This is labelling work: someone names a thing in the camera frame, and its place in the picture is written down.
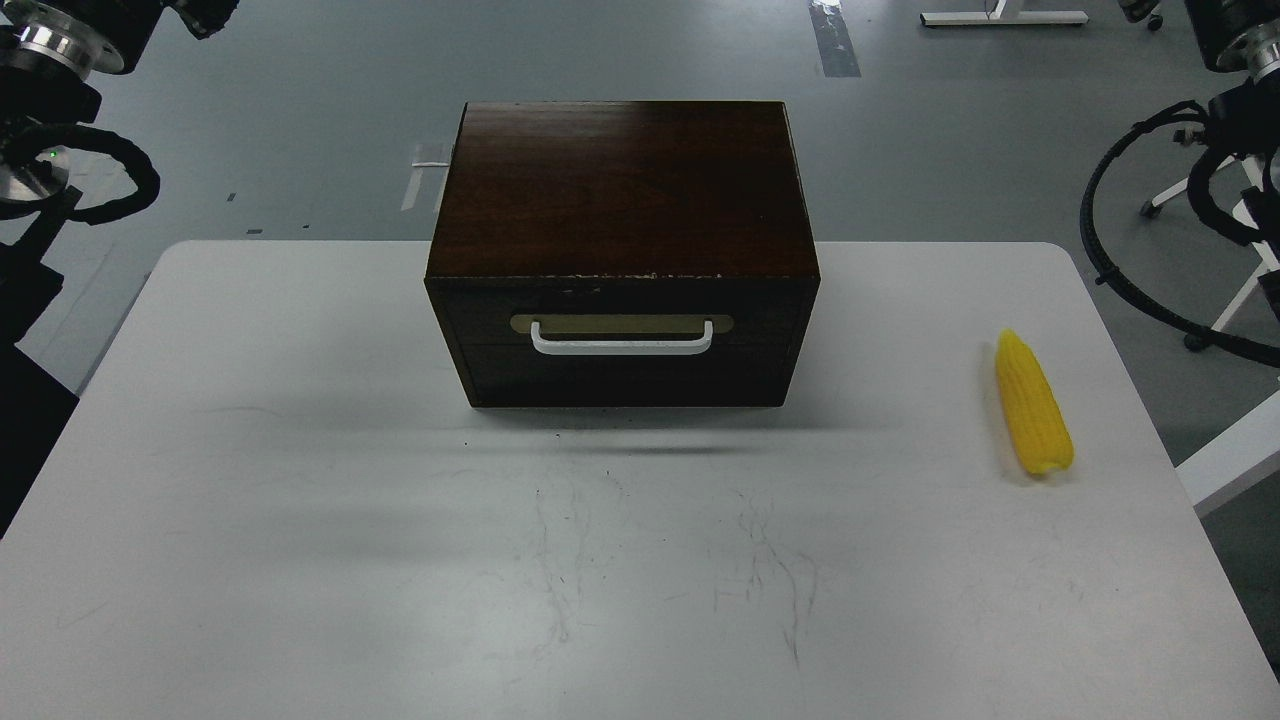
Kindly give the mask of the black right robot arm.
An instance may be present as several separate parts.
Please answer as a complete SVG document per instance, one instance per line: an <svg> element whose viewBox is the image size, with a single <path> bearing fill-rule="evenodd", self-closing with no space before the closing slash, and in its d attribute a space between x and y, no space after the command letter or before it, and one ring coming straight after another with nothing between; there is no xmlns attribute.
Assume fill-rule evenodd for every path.
<svg viewBox="0 0 1280 720"><path fill-rule="evenodd" d="M1185 4L1201 58L1208 70L1245 72L1244 82L1220 94L1207 108L1180 102L1134 126L1146 135L1181 120L1202 124L1204 151L1187 177L1187 197L1199 220L1238 245L1277 247L1277 3L1188 1ZM1211 181L1226 158L1254 158L1262 184L1242 200L1253 219L1248 225L1221 209Z"/></svg>

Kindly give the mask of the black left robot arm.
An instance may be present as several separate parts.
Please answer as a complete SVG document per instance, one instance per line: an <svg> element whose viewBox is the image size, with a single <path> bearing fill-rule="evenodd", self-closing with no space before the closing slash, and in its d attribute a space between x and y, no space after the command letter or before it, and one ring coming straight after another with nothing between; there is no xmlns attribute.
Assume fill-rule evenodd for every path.
<svg viewBox="0 0 1280 720"><path fill-rule="evenodd" d="M163 14L174 12L196 38L223 31L234 1L5 1L3 4L3 218L29 218L3 245L3 342L19 342L63 287L44 256L64 224L101 225L151 206L161 179L148 154L95 122L95 73L133 72ZM134 188L81 205L68 152L118 163Z"/></svg>

